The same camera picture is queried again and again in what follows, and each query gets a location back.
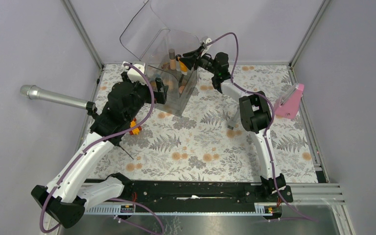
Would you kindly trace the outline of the clear acrylic organizer box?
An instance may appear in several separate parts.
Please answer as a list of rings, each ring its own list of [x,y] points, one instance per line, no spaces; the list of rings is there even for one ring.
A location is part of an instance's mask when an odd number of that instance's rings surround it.
[[[158,104],[157,109],[180,117],[196,86],[198,73],[188,70],[182,84],[185,86],[184,92],[179,94],[182,73],[169,68],[168,50],[173,48],[176,55],[181,55],[197,49],[200,40],[191,33],[174,29],[165,19],[169,12],[164,7],[170,3],[169,0],[144,1],[119,41],[136,62],[145,63],[145,74],[152,83],[160,78],[168,86],[166,103]]]

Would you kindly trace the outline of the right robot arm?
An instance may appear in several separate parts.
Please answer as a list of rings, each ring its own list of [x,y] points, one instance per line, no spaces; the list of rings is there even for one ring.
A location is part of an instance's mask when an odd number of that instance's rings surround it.
[[[264,92],[248,91],[234,82],[226,53],[219,52],[211,57],[199,48],[177,58],[190,70],[203,68],[212,73],[213,88],[238,102],[236,117],[240,118],[244,130],[250,132],[259,158],[261,186],[256,194],[269,202],[292,202],[291,188],[286,184],[273,155],[270,127],[274,121],[274,111]]]

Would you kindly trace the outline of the orange cream tube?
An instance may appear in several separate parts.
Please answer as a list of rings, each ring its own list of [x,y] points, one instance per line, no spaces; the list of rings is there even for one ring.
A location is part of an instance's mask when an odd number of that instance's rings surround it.
[[[186,67],[186,65],[181,60],[179,60],[179,66],[180,66],[181,73],[183,75],[187,75],[188,74],[188,68]]]

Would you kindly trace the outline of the beige foundation tube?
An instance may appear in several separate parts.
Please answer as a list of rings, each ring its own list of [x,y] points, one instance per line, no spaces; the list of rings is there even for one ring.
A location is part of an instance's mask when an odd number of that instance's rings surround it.
[[[176,70],[176,54],[173,48],[168,50],[169,55],[169,68],[173,71]]]

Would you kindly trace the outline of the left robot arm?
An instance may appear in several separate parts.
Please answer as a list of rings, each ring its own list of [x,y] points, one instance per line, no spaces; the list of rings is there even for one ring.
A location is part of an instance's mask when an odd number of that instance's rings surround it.
[[[82,184],[98,162],[115,146],[124,135],[140,130],[141,124],[135,123],[140,109],[149,104],[165,104],[168,85],[161,78],[154,82],[145,74],[141,64],[124,63],[122,81],[116,83],[108,93],[102,112],[97,113],[95,104],[84,102],[83,108],[94,122],[90,132],[67,165],[47,185],[37,185],[31,194],[40,212],[40,230],[47,234],[46,215],[56,220],[57,226],[70,228],[93,208],[112,198],[127,201],[132,196],[132,188],[119,176],[110,176],[88,189]]]

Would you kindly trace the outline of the black mascara stick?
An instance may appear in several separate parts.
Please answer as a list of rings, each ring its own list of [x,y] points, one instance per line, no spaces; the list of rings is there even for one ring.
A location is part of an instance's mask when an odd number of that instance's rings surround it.
[[[181,77],[180,77],[180,79],[179,79],[179,86],[182,86],[182,84],[183,84],[183,80],[184,80],[184,77],[185,77],[185,75],[184,75],[184,74],[181,74]]]

